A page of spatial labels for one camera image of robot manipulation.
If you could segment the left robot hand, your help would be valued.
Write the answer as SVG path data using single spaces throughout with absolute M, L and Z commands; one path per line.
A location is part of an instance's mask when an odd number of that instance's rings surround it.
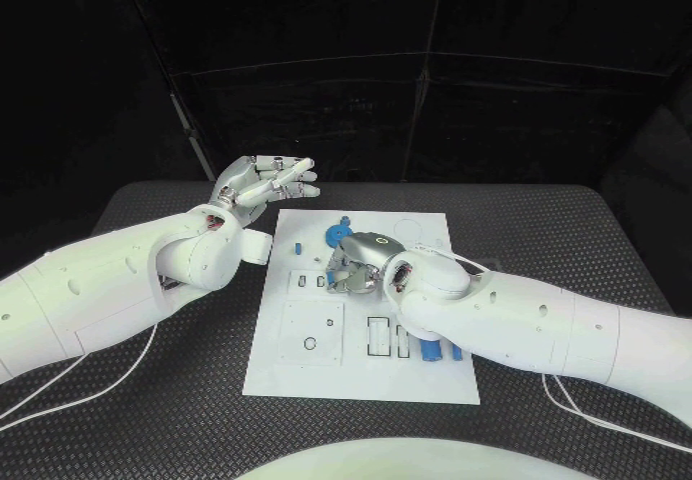
M 239 157 L 219 175 L 209 204 L 226 210 L 246 227 L 271 202 L 314 198 L 317 174 L 308 157 L 249 155 Z

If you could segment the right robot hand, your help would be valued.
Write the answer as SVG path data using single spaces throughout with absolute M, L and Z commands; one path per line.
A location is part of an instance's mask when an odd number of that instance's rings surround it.
M 405 246 L 383 234 L 356 232 L 344 236 L 327 263 L 327 292 L 372 293 L 390 260 L 403 251 Z

